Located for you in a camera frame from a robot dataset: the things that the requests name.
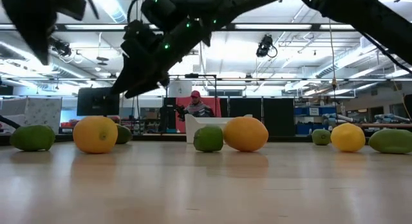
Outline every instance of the red panel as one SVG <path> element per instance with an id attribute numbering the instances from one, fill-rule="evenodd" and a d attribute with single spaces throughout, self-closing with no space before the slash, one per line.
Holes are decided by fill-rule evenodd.
<path id="1" fill-rule="evenodd" d="M 216 117 L 221 117 L 220 98 L 217 98 L 216 100 L 215 98 L 201 98 L 200 100 L 204 104 L 212 108 L 213 113 Z M 176 105 L 183 105 L 187 107 L 191 103 L 191 101 L 192 101 L 191 97 L 176 98 Z M 179 120 L 177 112 L 176 112 L 176 130 L 179 130 L 179 132 L 181 133 L 186 133 L 185 122 L 182 122 Z"/>

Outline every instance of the yellow object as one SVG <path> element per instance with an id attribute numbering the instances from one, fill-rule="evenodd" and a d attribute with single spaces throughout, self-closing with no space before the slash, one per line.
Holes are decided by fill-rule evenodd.
<path id="1" fill-rule="evenodd" d="M 116 144 L 117 126 L 106 117 L 86 117 L 73 129 L 77 148 L 85 153 L 109 153 Z"/>
<path id="2" fill-rule="evenodd" d="M 227 122 L 223 130 L 227 145 L 238 151 L 252 152 L 261 149 L 268 141 L 269 132 L 259 120 L 236 117 Z"/>
<path id="3" fill-rule="evenodd" d="M 344 152 L 359 151 L 366 143 L 363 130 L 349 123 L 335 127 L 330 139 L 334 147 Z"/>

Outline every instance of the red cap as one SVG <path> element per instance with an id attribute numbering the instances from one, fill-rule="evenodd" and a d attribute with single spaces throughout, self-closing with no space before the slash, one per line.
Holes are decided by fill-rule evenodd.
<path id="1" fill-rule="evenodd" d="M 192 98 L 200 98 L 200 92 L 199 91 L 192 91 L 191 97 Z"/>

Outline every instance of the person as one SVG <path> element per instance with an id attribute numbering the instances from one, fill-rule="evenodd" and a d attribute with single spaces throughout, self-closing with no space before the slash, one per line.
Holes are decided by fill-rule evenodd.
<path id="1" fill-rule="evenodd" d="M 213 110 L 200 100 L 200 92 L 192 91 L 192 101 L 185 108 L 185 112 L 194 117 L 214 117 Z"/>

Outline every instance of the wooden table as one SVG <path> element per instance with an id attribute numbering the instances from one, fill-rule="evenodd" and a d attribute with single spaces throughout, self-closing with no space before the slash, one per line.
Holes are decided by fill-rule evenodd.
<path id="1" fill-rule="evenodd" d="M 0 148 L 1 224 L 410 224 L 412 156 L 268 144 L 258 153 L 131 142 Z"/>

